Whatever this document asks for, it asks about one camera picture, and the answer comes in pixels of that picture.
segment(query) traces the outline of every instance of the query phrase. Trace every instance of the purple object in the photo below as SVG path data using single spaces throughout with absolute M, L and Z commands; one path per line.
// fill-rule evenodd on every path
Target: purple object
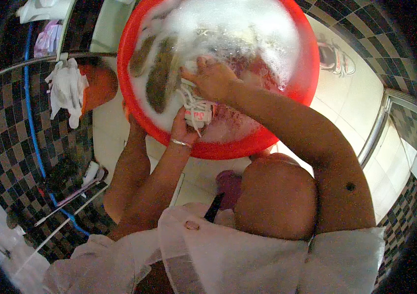
M 224 193 L 220 210 L 235 210 L 236 202 L 241 196 L 241 175 L 232 170 L 225 170 L 217 175 L 217 195 Z
M 40 58 L 52 55 L 56 52 L 63 26 L 58 24 L 58 20 L 51 20 L 43 32 L 37 37 L 33 49 L 33 57 Z

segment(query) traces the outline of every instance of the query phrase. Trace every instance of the blue pipe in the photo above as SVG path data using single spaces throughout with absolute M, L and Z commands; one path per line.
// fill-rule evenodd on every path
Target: blue pipe
M 27 32 L 27 42 L 25 47 L 25 61 L 29 60 L 29 49 L 30 49 L 30 39 L 32 38 L 32 29 L 33 29 L 33 23 L 30 23 L 29 25 L 29 31 Z M 45 174 L 45 168 L 43 166 L 42 158 L 40 156 L 39 151 L 39 145 L 37 143 L 37 135 L 35 134 L 35 128 L 33 125 L 33 119 L 32 119 L 32 108 L 30 107 L 30 91 L 29 91 L 29 66 L 26 65 L 24 67 L 24 87 L 25 87 L 25 104 L 27 106 L 27 115 L 29 117 L 29 127 L 30 127 L 30 134 L 32 135 L 32 141 L 33 141 L 33 147 L 35 149 L 35 153 L 37 154 L 37 162 L 39 164 L 40 171 L 42 173 L 43 178 L 46 178 L 47 175 Z M 50 193 L 50 198 L 52 199 L 53 204 L 58 206 L 58 203 L 56 202 L 55 196 Z M 76 219 L 74 218 L 74 215 L 69 214 L 66 210 L 60 209 L 64 215 L 66 215 L 71 222 L 73 223 L 76 230 L 79 232 L 85 234 L 86 236 L 89 236 L 90 234 L 83 230 L 77 223 Z

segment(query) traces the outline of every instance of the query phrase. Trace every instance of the soapy water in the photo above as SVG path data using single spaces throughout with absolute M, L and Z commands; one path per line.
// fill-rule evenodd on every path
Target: soapy water
M 294 71 L 300 51 L 294 22 L 276 0 L 166 0 L 150 10 L 140 29 L 135 52 L 142 50 L 148 37 L 155 37 L 141 73 L 135 75 L 129 69 L 134 94 L 146 116 L 167 132 L 182 106 L 174 91 L 179 86 L 180 66 L 196 71 L 198 56 L 212 56 L 228 64 L 242 78 L 245 69 L 258 63 L 254 72 L 262 77 L 260 86 L 282 91 Z M 146 87 L 150 74 L 157 72 L 158 62 L 161 62 L 160 44 L 168 38 L 176 41 L 167 55 L 171 59 L 165 85 L 167 95 L 164 111 L 158 113 L 148 102 Z M 238 141 L 260 126 L 250 117 L 219 105 L 201 141 Z

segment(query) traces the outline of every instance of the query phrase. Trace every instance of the pink cloth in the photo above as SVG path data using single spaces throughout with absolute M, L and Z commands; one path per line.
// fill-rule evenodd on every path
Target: pink cloth
M 62 25 L 58 24 L 58 20 L 51 20 L 47 23 L 43 32 L 37 37 L 33 49 L 33 57 L 40 58 L 51 55 L 56 52 L 56 47 L 60 40 Z

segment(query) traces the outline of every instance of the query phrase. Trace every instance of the white shirt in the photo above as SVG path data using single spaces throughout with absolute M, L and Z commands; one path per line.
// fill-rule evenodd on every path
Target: white shirt
M 175 293 L 372 292 L 384 254 L 383 228 L 316 235 L 309 253 L 305 241 L 233 229 L 230 209 L 210 223 L 203 219 L 208 207 L 170 207 L 157 229 L 117 242 L 91 235 L 70 259 L 50 266 L 45 291 L 132 293 L 150 265 L 162 260 Z

